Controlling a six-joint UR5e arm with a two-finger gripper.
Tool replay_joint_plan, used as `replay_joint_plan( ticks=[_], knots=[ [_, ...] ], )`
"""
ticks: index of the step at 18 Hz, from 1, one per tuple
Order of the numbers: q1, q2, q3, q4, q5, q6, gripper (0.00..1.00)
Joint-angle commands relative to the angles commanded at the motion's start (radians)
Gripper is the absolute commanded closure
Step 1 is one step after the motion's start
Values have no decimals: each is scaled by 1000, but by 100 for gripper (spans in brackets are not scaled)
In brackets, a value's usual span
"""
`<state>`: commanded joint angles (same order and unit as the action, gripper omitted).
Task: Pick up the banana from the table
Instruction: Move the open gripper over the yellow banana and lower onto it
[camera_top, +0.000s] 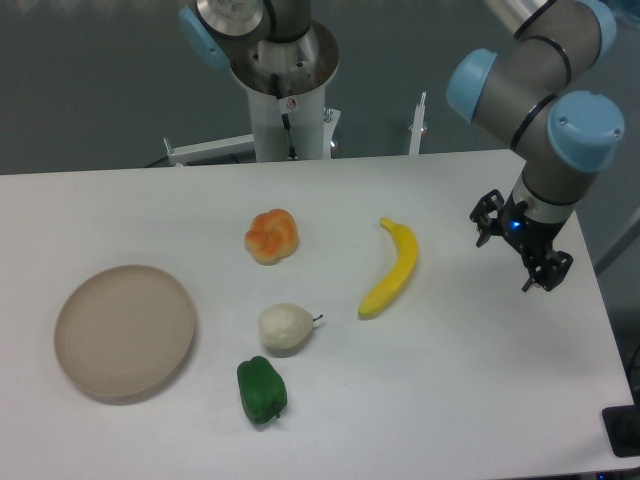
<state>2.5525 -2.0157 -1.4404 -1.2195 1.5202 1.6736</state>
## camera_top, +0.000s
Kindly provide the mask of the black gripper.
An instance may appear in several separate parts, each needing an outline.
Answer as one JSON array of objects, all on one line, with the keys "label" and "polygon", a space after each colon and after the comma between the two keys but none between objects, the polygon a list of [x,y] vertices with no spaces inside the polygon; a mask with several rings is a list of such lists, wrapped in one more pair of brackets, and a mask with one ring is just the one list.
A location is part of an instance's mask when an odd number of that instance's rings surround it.
[{"label": "black gripper", "polygon": [[563,227],[562,209],[533,194],[504,199],[497,190],[482,196],[469,219],[476,226],[476,246],[482,247],[492,237],[505,239],[523,258],[528,279],[521,290],[539,287],[549,292],[560,285],[573,264],[573,257],[556,251],[553,242]]}]

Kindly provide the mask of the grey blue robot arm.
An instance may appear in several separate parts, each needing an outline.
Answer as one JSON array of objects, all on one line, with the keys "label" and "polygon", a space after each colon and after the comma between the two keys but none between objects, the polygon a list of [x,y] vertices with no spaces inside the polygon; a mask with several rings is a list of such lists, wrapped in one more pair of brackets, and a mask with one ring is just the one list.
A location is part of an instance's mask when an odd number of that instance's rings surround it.
[{"label": "grey blue robot arm", "polygon": [[[502,237],[522,258],[528,284],[552,290],[572,265],[553,242],[596,176],[612,162],[624,118],[607,97],[569,84],[611,48],[613,13],[599,1],[493,1],[512,32],[506,58],[468,54],[446,89],[450,107],[524,160],[511,194],[492,191],[471,212],[479,242]],[[307,1],[193,1],[178,15],[208,65],[229,68],[245,89],[259,161],[329,153],[325,87],[339,62],[330,31]]]}]

